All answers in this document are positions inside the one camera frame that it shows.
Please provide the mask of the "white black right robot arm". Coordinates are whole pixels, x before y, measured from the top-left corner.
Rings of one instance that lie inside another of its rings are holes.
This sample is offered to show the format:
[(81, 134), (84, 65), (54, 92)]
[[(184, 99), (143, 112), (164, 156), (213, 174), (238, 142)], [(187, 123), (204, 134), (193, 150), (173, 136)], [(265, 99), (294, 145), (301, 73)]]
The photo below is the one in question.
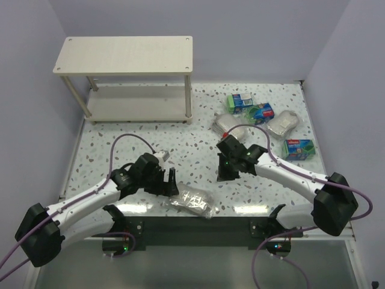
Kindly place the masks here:
[(269, 216), (271, 231), (316, 226), (338, 236), (358, 208), (346, 178), (339, 173), (326, 176), (304, 170), (257, 144), (247, 148), (232, 135), (222, 138), (217, 148), (218, 181), (232, 181), (247, 173), (277, 182), (306, 199), (302, 205), (279, 205)]

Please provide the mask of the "green sponge pack red logo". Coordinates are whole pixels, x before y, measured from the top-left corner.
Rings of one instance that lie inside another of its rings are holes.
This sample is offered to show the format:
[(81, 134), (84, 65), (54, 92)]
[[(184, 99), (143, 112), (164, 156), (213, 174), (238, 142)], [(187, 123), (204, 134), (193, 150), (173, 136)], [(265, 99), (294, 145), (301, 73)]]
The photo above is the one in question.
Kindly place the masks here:
[(315, 145), (310, 139), (287, 139), (283, 142), (282, 158), (286, 161), (305, 161), (315, 155)]

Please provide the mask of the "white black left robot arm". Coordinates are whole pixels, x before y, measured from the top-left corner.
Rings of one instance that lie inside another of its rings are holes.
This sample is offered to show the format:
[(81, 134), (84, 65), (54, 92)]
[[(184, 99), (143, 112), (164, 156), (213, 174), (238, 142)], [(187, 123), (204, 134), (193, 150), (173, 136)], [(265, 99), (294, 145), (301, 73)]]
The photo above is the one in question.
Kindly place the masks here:
[(117, 201), (139, 189), (157, 196), (179, 193), (174, 168), (164, 179), (163, 165), (168, 158), (168, 151), (145, 153), (77, 196), (48, 207), (31, 206), (16, 231), (16, 241), (32, 265), (42, 267), (77, 241), (121, 228), (124, 215), (116, 207)]

